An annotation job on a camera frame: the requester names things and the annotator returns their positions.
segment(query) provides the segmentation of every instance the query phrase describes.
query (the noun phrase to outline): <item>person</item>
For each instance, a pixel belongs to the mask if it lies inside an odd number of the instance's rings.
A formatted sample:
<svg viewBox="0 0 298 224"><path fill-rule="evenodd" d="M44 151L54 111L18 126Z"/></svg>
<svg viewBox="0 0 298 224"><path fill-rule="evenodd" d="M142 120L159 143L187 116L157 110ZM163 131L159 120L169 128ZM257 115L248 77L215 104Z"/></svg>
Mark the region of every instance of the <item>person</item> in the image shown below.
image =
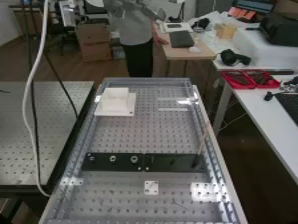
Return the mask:
<svg viewBox="0 0 298 224"><path fill-rule="evenodd" d="M110 12L118 8L112 2L112 0L104 0ZM120 43L124 47L130 76L152 77L153 43L157 45L169 43L159 37L153 29L152 19L134 4L123 2L120 8L124 13L122 16L114 16L114 21L120 32Z"/></svg>

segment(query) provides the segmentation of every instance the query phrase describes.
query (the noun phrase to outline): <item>person's hand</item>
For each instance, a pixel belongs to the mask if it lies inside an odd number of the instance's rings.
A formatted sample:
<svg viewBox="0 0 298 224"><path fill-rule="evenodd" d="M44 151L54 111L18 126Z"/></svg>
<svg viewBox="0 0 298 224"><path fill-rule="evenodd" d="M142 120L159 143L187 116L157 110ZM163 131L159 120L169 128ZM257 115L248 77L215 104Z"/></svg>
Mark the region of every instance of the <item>person's hand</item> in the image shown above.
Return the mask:
<svg viewBox="0 0 298 224"><path fill-rule="evenodd" d="M169 44L169 42L165 39L159 37L157 33L153 33L153 41L155 41L157 46Z"/></svg>

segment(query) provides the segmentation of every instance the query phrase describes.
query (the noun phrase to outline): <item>black pants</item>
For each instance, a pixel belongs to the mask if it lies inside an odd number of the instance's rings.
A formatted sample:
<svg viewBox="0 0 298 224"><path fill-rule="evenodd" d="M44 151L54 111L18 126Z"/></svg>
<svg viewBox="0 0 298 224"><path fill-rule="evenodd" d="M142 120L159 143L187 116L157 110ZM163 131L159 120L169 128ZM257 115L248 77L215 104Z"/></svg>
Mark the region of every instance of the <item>black pants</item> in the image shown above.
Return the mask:
<svg viewBox="0 0 298 224"><path fill-rule="evenodd" d="M152 77L153 40L140 45L123 45L131 77Z"/></svg>

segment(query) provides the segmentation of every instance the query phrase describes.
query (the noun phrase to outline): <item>screw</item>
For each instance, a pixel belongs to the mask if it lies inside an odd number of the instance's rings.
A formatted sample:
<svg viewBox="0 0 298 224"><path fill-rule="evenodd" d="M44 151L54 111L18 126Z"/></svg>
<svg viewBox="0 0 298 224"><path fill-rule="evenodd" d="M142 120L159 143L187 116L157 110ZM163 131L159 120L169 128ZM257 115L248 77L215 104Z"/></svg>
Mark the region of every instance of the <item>screw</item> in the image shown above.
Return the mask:
<svg viewBox="0 0 298 224"><path fill-rule="evenodd" d="M131 162L132 162L134 164L136 164L136 163L139 162L139 157L138 157L138 156L132 156L132 157L131 157Z"/></svg>
<svg viewBox="0 0 298 224"><path fill-rule="evenodd" d="M116 156L111 156L111 157L110 157L110 161L111 161L112 163L116 162L116 159L118 159Z"/></svg>

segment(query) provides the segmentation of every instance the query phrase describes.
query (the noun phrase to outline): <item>black metal bracket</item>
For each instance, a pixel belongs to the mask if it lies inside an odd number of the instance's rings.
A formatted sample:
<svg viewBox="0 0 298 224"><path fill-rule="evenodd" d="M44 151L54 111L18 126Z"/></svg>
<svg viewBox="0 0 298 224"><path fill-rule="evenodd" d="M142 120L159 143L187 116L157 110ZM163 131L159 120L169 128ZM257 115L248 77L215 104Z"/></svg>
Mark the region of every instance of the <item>black metal bracket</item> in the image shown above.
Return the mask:
<svg viewBox="0 0 298 224"><path fill-rule="evenodd" d="M207 172L201 155L159 153L87 153L83 171Z"/></svg>

